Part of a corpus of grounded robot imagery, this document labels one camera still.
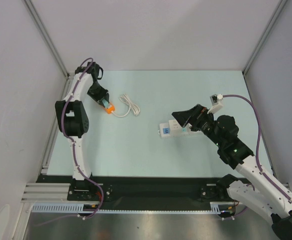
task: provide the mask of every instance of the reflective surface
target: reflective surface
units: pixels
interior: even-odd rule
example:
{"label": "reflective surface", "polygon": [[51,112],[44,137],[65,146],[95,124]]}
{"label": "reflective surface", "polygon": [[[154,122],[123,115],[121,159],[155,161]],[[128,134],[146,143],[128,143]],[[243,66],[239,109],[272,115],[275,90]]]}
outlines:
{"label": "reflective surface", "polygon": [[248,210],[235,220],[193,214],[97,214],[92,219],[32,213],[24,240],[277,240],[270,225]]}

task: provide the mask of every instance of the white power strip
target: white power strip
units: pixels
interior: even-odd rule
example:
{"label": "white power strip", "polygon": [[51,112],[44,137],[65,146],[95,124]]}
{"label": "white power strip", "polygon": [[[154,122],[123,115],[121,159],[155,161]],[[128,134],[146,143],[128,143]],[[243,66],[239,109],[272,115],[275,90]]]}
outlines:
{"label": "white power strip", "polygon": [[190,125],[188,124],[186,127],[182,128],[177,120],[174,119],[166,123],[161,123],[158,133],[162,139],[202,134],[201,131],[191,131],[189,127]]}

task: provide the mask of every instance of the coiled white cord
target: coiled white cord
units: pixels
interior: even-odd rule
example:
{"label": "coiled white cord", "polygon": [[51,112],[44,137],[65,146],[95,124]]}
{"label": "coiled white cord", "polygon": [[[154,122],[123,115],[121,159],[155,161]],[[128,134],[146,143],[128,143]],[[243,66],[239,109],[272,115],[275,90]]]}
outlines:
{"label": "coiled white cord", "polygon": [[118,118],[123,118],[125,117],[126,115],[128,115],[128,113],[130,112],[130,110],[132,110],[132,112],[134,113],[135,116],[138,116],[139,113],[140,113],[140,108],[138,107],[138,105],[136,105],[135,103],[133,103],[130,98],[128,97],[127,94],[123,94],[122,96],[119,97],[119,100],[122,101],[125,105],[129,106],[129,109],[127,111],[126,114],[120,116],[120,115],[117,115],[114,111],[112,111],[111,113],[113,115],[115,115],[116,117]]}

